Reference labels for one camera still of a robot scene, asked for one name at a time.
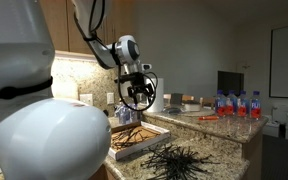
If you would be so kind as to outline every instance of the plastic bottle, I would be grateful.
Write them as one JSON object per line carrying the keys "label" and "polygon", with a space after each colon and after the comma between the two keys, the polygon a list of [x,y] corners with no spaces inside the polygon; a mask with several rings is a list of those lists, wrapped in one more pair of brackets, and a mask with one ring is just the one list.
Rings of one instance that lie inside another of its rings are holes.
{"label": "plastic bottle", "polygon": [[229,116],[234,116],[237,113],[237,97],[234,92],[234,90],[229,90],[228,96],[226,97],[225,114]]}
{"label": "plastic bottle", "polygon": [[225,116],[226,97],[223,95],[223,90],[217,90],[215,98],[215,113],[219,117]]}
{"label": "plastic bottle", "polygon": [[261,102],[260,92],[253,91],[253,96],[250,98],[250,117],[252,119],[259,119],[261,117]]}
{"label": "plastic bottle", "polygon": [[249,114],[250,103],[246,97],[246,91],[241,91],[237,98],[237,116],[246,117]]}

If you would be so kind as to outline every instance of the white robot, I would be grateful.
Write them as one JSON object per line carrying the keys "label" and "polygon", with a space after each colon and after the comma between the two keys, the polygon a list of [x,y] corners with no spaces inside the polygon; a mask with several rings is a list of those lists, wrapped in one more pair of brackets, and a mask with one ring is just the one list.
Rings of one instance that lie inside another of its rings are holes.
{"label": "white robot", "polygon": [[[144,83],[138,47],[131,36],[105,46],[96,29],[110,2],[73,0],[75,20],[99,64],[125,66],[129,96],[155,92]],[[7,180],[84,180],[103,163],[110,124],[99,109],[54,99],[50,75],[54,47],[37,0],[0,0],[0,168]]]}

